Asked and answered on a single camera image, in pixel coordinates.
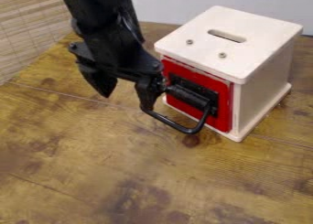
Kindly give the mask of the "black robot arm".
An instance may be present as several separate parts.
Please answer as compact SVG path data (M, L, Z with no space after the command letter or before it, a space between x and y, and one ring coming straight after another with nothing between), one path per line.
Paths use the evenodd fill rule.
M86 81L110 96L118 80L136 84L141 108L152 110L165 92L164 65L145 50L133 0L65 0L82 38L69 46Z

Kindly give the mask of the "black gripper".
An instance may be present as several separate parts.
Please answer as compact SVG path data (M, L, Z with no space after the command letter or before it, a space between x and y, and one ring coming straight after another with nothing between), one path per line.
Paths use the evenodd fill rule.
M78 64L98 93L110 97L118 78L137 81L140 107L152 111L166 90L164 65L145 50L133 0L66 0L73 28L85 41L94 64Z

